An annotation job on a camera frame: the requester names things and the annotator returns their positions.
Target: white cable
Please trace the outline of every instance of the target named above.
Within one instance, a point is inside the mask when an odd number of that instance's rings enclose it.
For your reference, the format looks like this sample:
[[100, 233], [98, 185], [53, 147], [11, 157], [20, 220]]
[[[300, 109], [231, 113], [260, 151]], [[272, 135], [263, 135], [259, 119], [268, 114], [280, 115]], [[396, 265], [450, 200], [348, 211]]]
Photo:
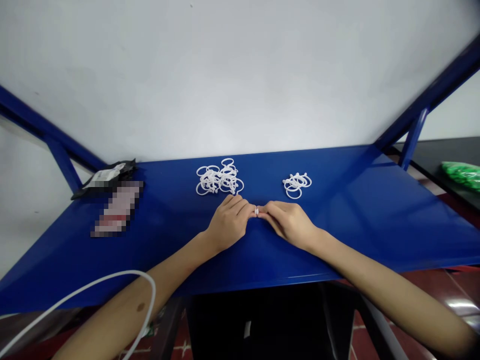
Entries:
[[[200, 182], [196, 186], [195, 191], [198, 195], [203, 196], [208, 193], [216, 194], [219, 192], [219, 190], [224, 193], [238, 195], [238, 193], [244, 189], [244, 182], [237, 178], [237, 173], [239, 171], [234, 165], [234, 160], [231, 157], [228, 157], [223, 159], [220, 163], [223, 165], [223, 169], [221, 170], [216, 165], [202, 166], [197, 169], [196, 174], [200, 177]], [[201, 193], [199, 189], [200, 187], [205, 192]]]
[[116, 278], [122, 275], [139, 275], [141, 277], [144, 277], [145, 279], [148, 280], [148, 282], [151, 285], [151, 300], [150, 300], [150, 306], [148, 307], [148, 311], [146, 312], [146, 317], [145, 321], [143, 322], [143, 325], [140, 329], [140, 332], [138, 333], [135, 341], [133, 342], [130, 350], [126, 353], [125, 357], [122, 360], [128, 360], [130, 356], [133, 354], [135, 351], [135, 348], [139, 344], [140, 339], [142, 338], [142, 335], [144, 334], [145, 328], [149, 324], [150, 316], [152, 315], [152, 310], [154, 308], [154, 300], [155, 300], [155, 295], [157, 293], [157, 287], [155, 286], [155, 281], [152, 279], [150, 275], [143, 271], [139, 270], [125, 270], [125, 271], [119, 271], [104, 277], [101, 277], [95, 281], [92, 281], [91, 283], [79, 288], [78, 290], [75, 290], [71, 294], [65, 296], [62, 300], [57, 302], [55, 305], [53, 305], [51, 308], [49, 308], [47, 311], [45, 311], [43, 314], [41, 314], [39, 317], [37, 317], [34, 321], [31, 322], [30, 325], [28, 325], [26, 328], [24, 328], [22, 331], [18, 333], [17, 336], [15, 336], [1, 351], [0, 351], [0, 359], [12, 348], [15, 343], [20, 340], [22, 336], [24, 336], [31, 328], [33, 328], [35, 325], [37, 325], [40, 321], [42, 321], [43, 318], [45, 318], [48, 314], [50, 314], [53, 310], [58, 308], [60, 305], [62, 305], [64, 302], [67, 300], [73, 298], [75, 295], [80, 294], [82, 291], [91, 288], [92, 286], [104, 282], [105, 280]]
[[[295, 175], [290, 174], [290, 178], [282, 180], [282, 182], [283, 187], [286, 190], [286, 195], [293, 200], [296, 200], [302, 196], [302, 188], [308, 188], [310, 185], [312, 185], [312, 179], [307, 176], [307, 173], [300, 175], [298, 172]], [[290, 196], [289, 193], [293, 193], [296, 191], [299, 191], [300, 195], [298, 195], [297, 197]]]

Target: blue tabletop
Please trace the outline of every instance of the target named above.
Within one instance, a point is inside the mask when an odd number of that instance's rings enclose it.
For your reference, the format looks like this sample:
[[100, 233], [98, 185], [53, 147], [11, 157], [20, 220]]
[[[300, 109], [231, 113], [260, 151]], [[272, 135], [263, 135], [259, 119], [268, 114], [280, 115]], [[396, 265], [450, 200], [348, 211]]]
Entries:
[[[199, 196], [197, 168], [227, 156], [140, 163], [145, 188], [130, 229], [91, 238], [103, 204], [75, 200], [0, 281], [0, 314], [44, 310], [77, 288], [127, 269], [146, 271], [207, 228], [226, 193]], [[282, 180], [308, 173], [295, 200], [313, 223], [397, 271], [479, 264], [480, 232], [373, 146], [232, 156], [255, 205], [290, 200]], [[102, 304], [135, 277], [108, 280], [64, 304]], [[259, 218], [246, 235], [198, 268], [177, 295], [338, 279], [320, 259], [279, 238]]]

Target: white label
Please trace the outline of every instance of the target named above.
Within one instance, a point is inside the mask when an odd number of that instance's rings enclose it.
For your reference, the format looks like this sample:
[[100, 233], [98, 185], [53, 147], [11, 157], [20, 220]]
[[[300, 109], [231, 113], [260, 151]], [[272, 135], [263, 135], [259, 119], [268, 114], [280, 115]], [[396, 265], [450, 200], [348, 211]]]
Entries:
[[100, 170], [93, 175], [91, 178], [91, 181], [84, 187], [86, 188], [92, 188], [92, 187], [98, 187], [102, 188], [105, 186], [104, 182], [108, 182], [112, 180], [114, 177], [118, 176], [120, 174], [120, 170], [122, 170], [125, 167], [124, 163], [118, 164], [115, 166], [113, 169], [106, 169], [106, 170]]

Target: white wall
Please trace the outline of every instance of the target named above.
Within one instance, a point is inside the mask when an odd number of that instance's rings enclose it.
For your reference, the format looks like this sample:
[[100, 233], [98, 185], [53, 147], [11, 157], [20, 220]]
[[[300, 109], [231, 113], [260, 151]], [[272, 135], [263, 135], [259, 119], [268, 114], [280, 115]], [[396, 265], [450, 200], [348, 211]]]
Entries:
[[[78, 165], [80, 179], [90, 175]], [[70, 204], [48, 147], [0, 117], [0, 279]]]
[[368, 144], [479, 31], [477, 0], [2, 0], [0, 84], [107, 162]]
[[[420, 140], [480, 136], [480, 71], [426, 117]], [[398, 142], [403, 143], [407, 135]]]

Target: forearm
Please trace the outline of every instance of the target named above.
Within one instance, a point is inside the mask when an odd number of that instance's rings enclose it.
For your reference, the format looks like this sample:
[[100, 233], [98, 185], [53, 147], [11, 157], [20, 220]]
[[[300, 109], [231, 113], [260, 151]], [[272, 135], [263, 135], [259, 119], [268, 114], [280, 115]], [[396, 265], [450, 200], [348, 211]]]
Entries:
[[[165, 305], [172, 293], [201, 264], [216, 255], [200, 233], [148, 274], [156, 285], [152, 316]], [[145, 320], [152, 290], [140, 277], [98, 310], [53, 357], [54, 360], [110, 360], [138, 334]]]
[[404, 277], [328, 235], [312, 253], [368, 297], [397, 326], [431, 349], [458, 357], [476, 339], [460, 317]]

